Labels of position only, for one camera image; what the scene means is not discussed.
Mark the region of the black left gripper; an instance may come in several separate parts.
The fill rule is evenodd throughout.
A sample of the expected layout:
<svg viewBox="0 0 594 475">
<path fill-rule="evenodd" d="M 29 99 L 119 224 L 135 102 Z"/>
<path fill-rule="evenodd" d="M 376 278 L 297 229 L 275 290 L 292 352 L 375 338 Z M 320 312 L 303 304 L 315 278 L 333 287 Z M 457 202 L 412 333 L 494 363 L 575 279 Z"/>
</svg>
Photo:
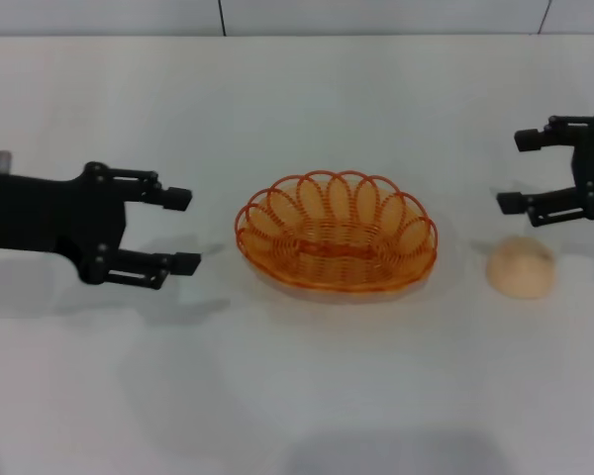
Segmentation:
<svg viewBox="0 0 594 475">
<path fill-rule="evenodd" d="M 192 276 L 200 253 L 118 251 L 125 202 L 184 212 L 192 191 L 164 188 L 155 171 L 109 168 L 105 177 L 102 170 L 89 163 L 66 181 L 0 174 L 0 249 L 61 255 L 91 285 L 158 290 L 169 275 Z"/>
</svg>

